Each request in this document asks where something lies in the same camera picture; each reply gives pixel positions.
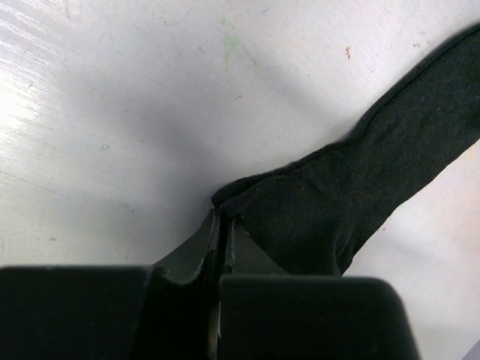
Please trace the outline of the black sock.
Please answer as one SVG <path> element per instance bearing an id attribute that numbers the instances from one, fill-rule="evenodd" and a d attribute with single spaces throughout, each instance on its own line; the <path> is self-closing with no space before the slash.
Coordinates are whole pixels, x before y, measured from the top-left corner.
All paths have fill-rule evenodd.
<path id="1" fill-rule="evenodd" d="M 342 275 L 392 212 L 479 140 L 479 27 L 450 37 L 341 140 L 211 198 L 284 271 Z"/>

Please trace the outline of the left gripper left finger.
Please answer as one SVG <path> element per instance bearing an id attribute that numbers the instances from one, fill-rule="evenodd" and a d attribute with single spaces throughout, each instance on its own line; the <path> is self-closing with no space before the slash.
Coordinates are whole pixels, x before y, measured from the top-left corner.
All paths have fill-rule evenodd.
<path id="1" fill-rule="evenodd" d="M 3 359 L 215 359 L 221 219 L 153 265 L 1 269 Z"/>

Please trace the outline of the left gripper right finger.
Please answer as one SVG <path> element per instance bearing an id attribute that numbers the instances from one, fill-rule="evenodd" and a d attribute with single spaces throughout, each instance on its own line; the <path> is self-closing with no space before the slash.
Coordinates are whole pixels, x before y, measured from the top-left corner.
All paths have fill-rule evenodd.
<path id="1" fill-rule="evenodd" d="M 226 231 L 221 359 L 414 359 L 403 303 L 372 277 L 286 274 L 243 225 Z"/>

